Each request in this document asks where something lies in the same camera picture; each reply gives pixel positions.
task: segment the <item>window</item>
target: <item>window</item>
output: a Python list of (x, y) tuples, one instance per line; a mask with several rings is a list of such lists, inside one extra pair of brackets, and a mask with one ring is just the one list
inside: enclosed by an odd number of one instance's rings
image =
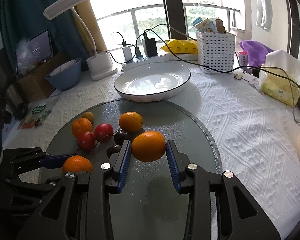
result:
[(244, 12), (244, 0), (182, 0), (182, 2), (187, 34), (192, 38), (196, 38), (192, 23), (198, 17), (219, 17), (229, 32), (231, 27), (237, 27), (237, 21), (240, 21), (239, 28), (244, 30), (245, 22), (240, 14), (242, 9)]
[[(169, 25), (182, 33), (189, 34), (192, 38), (196, 38), (192, 23), (198, 17), (219, 17), (228, 31), (231, 30), (231, 27), (243, 30), (245, 27), (244, 0), (90, 1), (109, 50), (121, 47), (122, 38), (118, 34), (112, 34), (113, 32), (120, 32), (127, 43), (134, 44), (136, 37), (145, 29), (160, 23), (169, 22)], [(170, 37), (166, 26), (159, 26), (155, 31), (164, 40), (169, 38), (185, 39), (184, 36), (173, 31)], [(148, 37), (154, 37), (160, 41), (154, 33), (149, 32)], [(141, 45), (141, 39), (138, 40), (138, 45)]]
[[(127, 43), (135, 44), (136, 38), (144, 29), (152, 28), (159, 23), (167, 23), (163, 0), (90, 0), (98, 21), (102, 36), (109, 50), (119, 48), (122, 38)], [(167, 27), (160, 26), (158, 34), (169, 39)]]

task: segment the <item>black charger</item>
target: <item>black charger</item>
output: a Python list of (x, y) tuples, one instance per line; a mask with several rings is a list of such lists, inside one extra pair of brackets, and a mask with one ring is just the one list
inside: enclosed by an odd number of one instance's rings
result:
[(157, 50), (157, 44), (155, 42), (155, 38), (148, 39), (148, 35), (146, 33), (143, 34), (144, 40), (142, 40), (143, 43), (143, 49), (145, 51), (145, 54), (147, 57), (157, 56), (158, 50)]

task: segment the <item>glass tray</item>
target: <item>glass tray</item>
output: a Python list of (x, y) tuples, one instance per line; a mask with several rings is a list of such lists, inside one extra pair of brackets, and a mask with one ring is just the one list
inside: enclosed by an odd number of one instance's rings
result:
[[(93, 130), (100, 123), (119, 129), (118, 119), (134, 111), (143, 117), (144, 130), (155, 130), (166, 139), (173, 139), (180, 152), (188, 155), (206, 171), (222, 173), (217, 146), (205, 126), (184, 108), (168, 101), (136, 103), (115, 99), (86, 111), (95, 116)], [(55, 135), (47, 148), (51, 155), (66, 154), (77, 149), (71, 133), (74, 117)], [(112, 142), (101, 144), (94, 154), (85, 155), (96, 167), (108, 161), (106, 149)], [(58, 176), (61, 169), (41, 170), (41, 182)], [(173, 187), (167, 157), (143, 163), (131, 156), (126, 186), (120, 195), (110, 195), (110, 211), (115, 240), (182, 240), (188, 208), (188, 195), (179, 195)], [(216, 212), (211, 193), (211, 215)]]

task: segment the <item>curtain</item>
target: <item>curtain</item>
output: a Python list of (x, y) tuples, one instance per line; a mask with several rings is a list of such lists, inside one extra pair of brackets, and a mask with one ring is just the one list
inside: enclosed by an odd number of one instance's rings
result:
[(71, 11), (47, 20), (43, 11), (57, 0), (1, 0), (0, 25), (2, 41), (11, 66), (16, 72), (16, 47), (22, 38), (31, 39), (49, 30), (54, 54), (64, 52), (69, 59), (82, 58), (82, 70), (88, 70), (89, 57)]
[[(89, 31), (91, 32), (94, 42), (96, 43), (97, 50), (107, 50), (105, 41), (103, 40), (100, 28), (98, 26), (97, 19), (94, 15), (91, 3), (89, 0), (82, 2), (76, 6), (76, 11), (85, 23), (85, 25), (88, 27)], [(93, 45), (89, 39), (89, 36), (86, 32), (86, 30), (83, 28), (81, 22), (77, 19), (77, 17), (74, 17), (74, 21), (78, 27), (79, 33), (81, 35), (82, 40), (84, 41), (84, 44), (87, 47), (88, 51), (93, 50)]]

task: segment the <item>purple towel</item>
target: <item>purple towel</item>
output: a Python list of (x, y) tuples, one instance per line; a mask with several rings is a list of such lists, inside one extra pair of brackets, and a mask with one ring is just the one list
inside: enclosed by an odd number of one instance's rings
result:
[(266, 63), (266, 55), (274, 51), (258, 41), (241, 41), (239, 45), (248, 54), (249, 65), (255, 67)]

